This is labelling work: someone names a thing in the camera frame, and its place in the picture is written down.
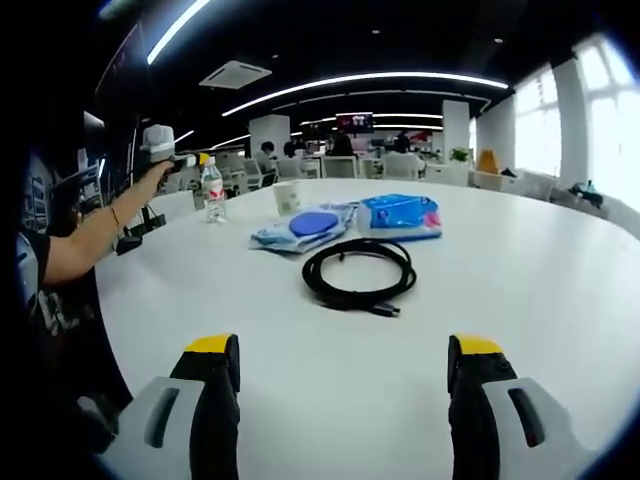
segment bracelet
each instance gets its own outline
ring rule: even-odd
[[[116,221],[116,226],[118,227],[118,230],[120,230],[120,222],[118,221],[118,216],[116,215],[115,209],[110,206],[109,210],[111,210],[111,213],[113,214],[113,219]]]

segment air conditioner vent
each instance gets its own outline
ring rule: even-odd
[[[231,60],[202,80],[202,87],[230,88],[239,90],[261,78],[271,75],[271,70],[248,63]]]

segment paper cup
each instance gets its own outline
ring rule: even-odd
[[[282,182],[273,186],[276,197],[276,207],[280,215],[291,215],[300,210],[300,182]]]

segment black ceiling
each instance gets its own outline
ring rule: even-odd
[[[438,114],[443,99],[459,97],[402,90],[444,91],[493,102],[512,91],[449,80],[378,79],[296,92],[221,116],[278,90],[358,73],[458,73],[513,86],[544,62],[566,56],[596,28],[581,0],[210,0],[148,67],[146,55],[193,1],[117,0],[102,11],[88,72],[93,88],[102,79],[93,105],[98,116],[110,123],[135,111],[141,118],[173,125],[176,135],[195,130],[181,144],[195,149],[246,133],[249,120],[274,108],[316,97],[351,93],[276,113],[290,115],[292,128],[348,110]],[[273,74],[239,91],[198,86],[229,60]],[[353,95],[380,90],[395,93]],[[473,115],[488,103],[468,101]]]

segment blue round pad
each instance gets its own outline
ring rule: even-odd
[[[289,230],[296,237],[326,232],[338,223],[334,213],[307,212],[296,215],[289,222]]]

